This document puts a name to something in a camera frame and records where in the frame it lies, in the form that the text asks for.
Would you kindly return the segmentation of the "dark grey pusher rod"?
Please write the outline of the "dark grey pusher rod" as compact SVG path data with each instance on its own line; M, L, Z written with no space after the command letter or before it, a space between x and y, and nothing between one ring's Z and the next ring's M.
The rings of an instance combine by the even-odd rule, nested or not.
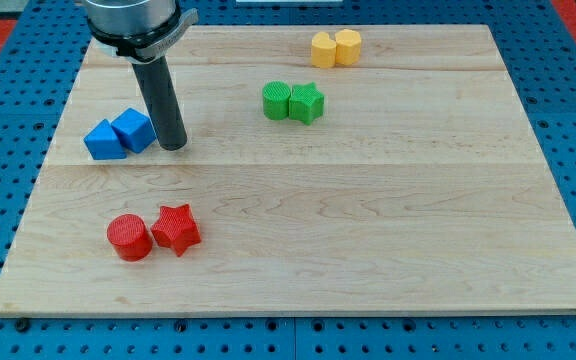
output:
M160 147L183 148L188 137L166 57L132 67Z

